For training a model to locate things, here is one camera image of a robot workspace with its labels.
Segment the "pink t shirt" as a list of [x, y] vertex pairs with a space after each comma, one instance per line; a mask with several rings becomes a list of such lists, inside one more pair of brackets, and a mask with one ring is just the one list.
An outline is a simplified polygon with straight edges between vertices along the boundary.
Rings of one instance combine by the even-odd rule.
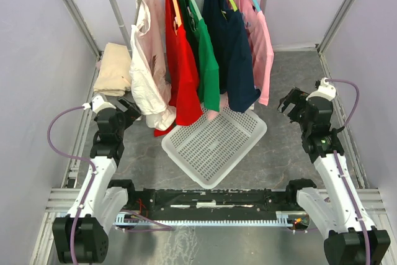
[[243, 15], [244, 26], [252, 53], [254, 84], [260, 89], [258, 102], [269, 103], [270, 73], [274, 51], [263, 11], [256, 12], [251, 0], [234, 0]]

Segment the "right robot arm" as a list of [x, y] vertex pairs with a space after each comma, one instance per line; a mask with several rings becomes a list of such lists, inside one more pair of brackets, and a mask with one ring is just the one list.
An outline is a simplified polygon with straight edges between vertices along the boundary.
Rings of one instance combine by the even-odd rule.
[[285, 204], [303, 208], [324, 240], [329, 264], [380, 264], [391, 244], [386, 230], [376, 227], [365, 210], [350, 178], [339, 130], [331, 126], [332, 98], [323, 92], [308, 94], [293, 88], [281, 98], [279, 111], [299, 124], [304, 151], [310, 157], [327, 190], [326, 202], [315, 187], [294, 188], [285, 193]]

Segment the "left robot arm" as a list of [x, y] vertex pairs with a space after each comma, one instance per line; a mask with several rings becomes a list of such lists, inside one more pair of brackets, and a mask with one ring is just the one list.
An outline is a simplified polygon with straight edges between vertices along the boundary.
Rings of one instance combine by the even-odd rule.
[[89, 169], [77, 199], [64, 217], [55, 218], [52, 232], [58, 259], [63, 264], [102, 263], [109, 248], [109, 232], [118, 213], [136, 205], [137, 194], [130, 179], [114, 180], [124, 151], [125, 130], [141, 117], [138, 106], [118, 97], [123, 109], [101, 94], [82, 109], [95, 113]]

